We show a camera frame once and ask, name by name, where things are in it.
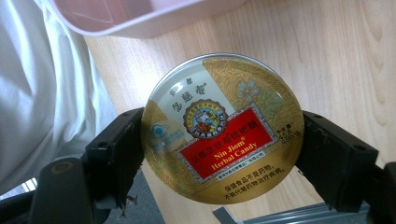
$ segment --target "white sleeve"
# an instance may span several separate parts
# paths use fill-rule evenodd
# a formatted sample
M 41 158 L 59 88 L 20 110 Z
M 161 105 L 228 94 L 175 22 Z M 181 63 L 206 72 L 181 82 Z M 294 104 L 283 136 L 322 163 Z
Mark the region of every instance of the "white sleeve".
M 83 36 L 46 1 L 0 1 L 0 195 L 116 117 Z

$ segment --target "wood grain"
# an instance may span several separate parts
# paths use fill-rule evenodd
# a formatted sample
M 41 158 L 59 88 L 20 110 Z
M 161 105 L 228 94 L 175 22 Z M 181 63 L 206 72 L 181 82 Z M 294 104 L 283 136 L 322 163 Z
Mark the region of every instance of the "wood grain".
M 156 83 L 188 59 L 244 54 L 277 71 L 304 110 L 318 113 L 396 161 L 396 1 L 248 0 L 237 10 L 151 39 L 86 37 L 118 112 L 144 106 Z M 166 223 L 217 223 L 216 205 L 182 198 L 144 164 Z M 227 206 L 244 220 L 319 203 L 293 170 L 261 197 Z

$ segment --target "gold tin lid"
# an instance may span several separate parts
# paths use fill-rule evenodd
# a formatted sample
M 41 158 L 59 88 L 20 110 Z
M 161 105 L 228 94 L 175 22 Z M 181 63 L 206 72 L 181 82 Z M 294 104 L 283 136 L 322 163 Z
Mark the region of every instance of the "gold tin lid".
M 235 54 L 173 69 L 142 118 L 142 145 L 156 176 L 200 203 L 241 203 L 272 189 L 294 166 L 303 136 L 303 113 L 286 83 Z

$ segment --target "tin lid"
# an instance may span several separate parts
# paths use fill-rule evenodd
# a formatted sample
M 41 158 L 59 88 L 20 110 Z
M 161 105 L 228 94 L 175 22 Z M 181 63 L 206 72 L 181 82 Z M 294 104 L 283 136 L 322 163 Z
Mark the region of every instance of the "tin lid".
M 246 56 L 210 54 L 169 72 L 142 118 L 148 164 L 200 203 L 241 203 L 276 186 L 296 162 L 302 110 L 286 83 Z

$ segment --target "red label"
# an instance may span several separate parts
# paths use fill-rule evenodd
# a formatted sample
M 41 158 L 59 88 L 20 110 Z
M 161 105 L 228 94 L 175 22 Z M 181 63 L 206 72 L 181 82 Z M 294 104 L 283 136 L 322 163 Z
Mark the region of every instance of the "red label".
M 217 138 L 198 140 L 179 153 L 202 179 L 206 179 L 272 141 L 253 109 L 249 108 L 229 120 L 225 131 Z

